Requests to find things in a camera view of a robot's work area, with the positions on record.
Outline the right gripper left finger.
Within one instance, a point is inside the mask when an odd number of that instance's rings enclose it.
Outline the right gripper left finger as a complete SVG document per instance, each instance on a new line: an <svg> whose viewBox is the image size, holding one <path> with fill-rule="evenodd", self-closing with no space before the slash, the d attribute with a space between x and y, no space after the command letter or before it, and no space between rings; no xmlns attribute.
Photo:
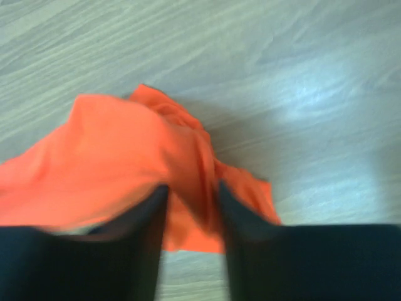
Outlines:
<svg viewBox="0 0 401 301"><path fill-rule="evenodd" d="M1 228L2 300L153 300L169 189L87 235Z"/></svg>

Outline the orange t shirt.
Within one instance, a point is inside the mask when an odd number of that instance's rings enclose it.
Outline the orange t shirt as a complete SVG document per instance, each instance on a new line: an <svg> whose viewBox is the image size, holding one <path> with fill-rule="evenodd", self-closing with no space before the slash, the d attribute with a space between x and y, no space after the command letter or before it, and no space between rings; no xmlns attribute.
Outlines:
<svg viewBox="0 0 401 301"><path fill-rule="evenodd" d="M270 183L221 162L209 133L164 93L80 95L67 122L1 165L1 224L66 231L108 221L168 185L164 248L220 253L224 181L247 207L280 219Z"/></svg>

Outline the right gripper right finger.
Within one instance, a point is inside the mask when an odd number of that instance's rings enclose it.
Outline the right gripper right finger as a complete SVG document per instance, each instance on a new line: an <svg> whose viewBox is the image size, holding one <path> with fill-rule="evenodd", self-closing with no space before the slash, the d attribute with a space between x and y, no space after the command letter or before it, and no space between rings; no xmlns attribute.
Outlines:
<svg viewBox="0 0 401 301"><path fill-rule="evenodd" d="M399 300L400 226L280 226L221 182L231 300Z"/></svg>

